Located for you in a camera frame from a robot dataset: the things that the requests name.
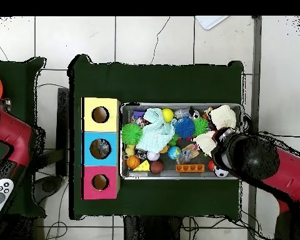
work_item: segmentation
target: orange block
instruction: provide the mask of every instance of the orange block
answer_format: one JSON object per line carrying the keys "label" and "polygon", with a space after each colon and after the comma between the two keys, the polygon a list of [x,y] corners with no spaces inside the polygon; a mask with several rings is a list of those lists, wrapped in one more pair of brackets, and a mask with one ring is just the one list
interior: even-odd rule
{"label": "orange block", "polygon": [[176,172],[204,172],[204,164],[176,165]]}

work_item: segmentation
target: metal tray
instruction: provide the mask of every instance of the metal tray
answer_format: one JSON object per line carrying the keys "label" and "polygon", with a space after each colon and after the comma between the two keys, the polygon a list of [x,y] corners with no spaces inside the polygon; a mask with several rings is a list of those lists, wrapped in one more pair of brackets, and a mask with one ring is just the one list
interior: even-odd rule
{"label": "metal tray", "polygon": [[[204,157],[202,152],[200,151],[200,155],[196,158],[191,160],[191,164],[204,164],[205,165],[205,172],[191,172],[191,173],[178,173],[175,171],[176,168],[176,161],[172,160],[168,157],[168,154],[161,154],[159,160],[161,160],[164,164],[164,169],[159,174],[153,174],[150,171],[132,171],[130,170],[127,165],[126,161],[124,160],[124,150],[126,149],[126,145],[121,140],[121,128],[123,125],[127,124],[132,115],[133,111],[145,111],[148,108],[169,108],[173,111],[181,108],[186,108],[192,106],[194,109],[198,111],[202,111],[208,107],[216,108],[220,105],[229,105],[229,107],[236,113],[237,124],[236,127],[240,130],[242,129],[243,124],[243,107],[240,104],[232,104],[232,103],[124,103],[120,106],[119,109],[119,116],[121,117],[121,124],[119,130],[119,137],[120,137],[120,175],[124,179],[171,179],[171,180],[178,180],[178,179],[235,179],[235,177],[231,176],[230,174],[227,177],[217,177],[211,172],[207,164],[210,160],[209,157]],[[177,143],[181,149],[186,147],[188,144],[192,142],[181,140]]]}

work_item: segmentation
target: green spiky ball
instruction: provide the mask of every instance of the green spiky ball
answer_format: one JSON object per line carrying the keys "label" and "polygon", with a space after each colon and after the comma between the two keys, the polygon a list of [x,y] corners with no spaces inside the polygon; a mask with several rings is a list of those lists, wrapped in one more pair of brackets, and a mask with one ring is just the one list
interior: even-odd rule
{"label": "green spiky ball", "polygon": [[209,129],[209,121],[207,121],[203,117],[198,117],[197,119],[194,119],[193,122],[194,122],[194,134],[193,134],[194,137],[206,133],[207,130]]}
{"label": "green spiky ball", "polygon": [[122,127],[121,139],[125,144],[135,146],[142,135],[143,130],[135,123],[128,123]]}

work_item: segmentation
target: blue spiky ball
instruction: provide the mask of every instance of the blue spiky ball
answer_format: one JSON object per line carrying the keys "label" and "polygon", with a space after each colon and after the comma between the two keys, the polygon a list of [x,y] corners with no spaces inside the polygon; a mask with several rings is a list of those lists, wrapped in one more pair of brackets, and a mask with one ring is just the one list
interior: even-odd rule
{"label": "blue spiky ball", "polygon": [[175,124],[177,135],[186,139],[194,134],[194,123],[189,117],[184,117]]}

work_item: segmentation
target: pink box panel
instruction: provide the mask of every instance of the pink box panel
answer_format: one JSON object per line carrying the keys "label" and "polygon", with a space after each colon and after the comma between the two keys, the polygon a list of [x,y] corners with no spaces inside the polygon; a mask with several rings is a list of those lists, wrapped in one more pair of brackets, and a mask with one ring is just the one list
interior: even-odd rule
{"label": "pink box panel", "polygon": [[[105,175],[109,179],[109,186],[103,191],[98,191],[93,187],[93,177]],[[83,177],[83,199],[116,199],[117,198],[117,178],[116,166],[85,166]]]}

